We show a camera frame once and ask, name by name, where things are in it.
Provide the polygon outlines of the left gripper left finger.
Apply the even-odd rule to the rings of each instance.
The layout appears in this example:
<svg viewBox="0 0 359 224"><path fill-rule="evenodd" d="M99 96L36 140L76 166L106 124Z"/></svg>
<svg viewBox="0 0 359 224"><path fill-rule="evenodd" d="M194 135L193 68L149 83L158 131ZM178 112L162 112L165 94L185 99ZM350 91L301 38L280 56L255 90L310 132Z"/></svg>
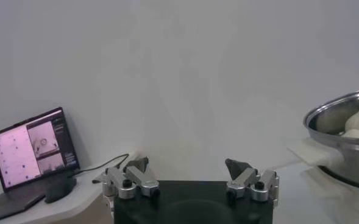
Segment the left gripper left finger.
<svg viewBox="0 0 359 224"><path fill-rule="evenodd" d="M122 200L136 197L137 188L145 197L155 197L160 193L159 182L146 174L149 164L148 157L129 161L123 169L107 168L102 174L102 183L106 188L114 191L114 195Z"/></svg>

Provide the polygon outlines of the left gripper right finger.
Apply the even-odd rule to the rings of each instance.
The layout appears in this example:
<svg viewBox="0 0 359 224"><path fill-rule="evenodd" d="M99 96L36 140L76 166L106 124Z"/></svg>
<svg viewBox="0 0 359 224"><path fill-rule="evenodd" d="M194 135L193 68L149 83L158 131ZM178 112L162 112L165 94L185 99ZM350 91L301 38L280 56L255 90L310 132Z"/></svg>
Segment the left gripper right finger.
<svg viewBox="0 0 359 224"><path fill-rule="evenodd" d="M236 203L249 193L251 200L264 203L279 202L279 176L274 170L260 173L250 164L227 158L226 167L231 180L227 182L226 195L229 203Z"/></svg>

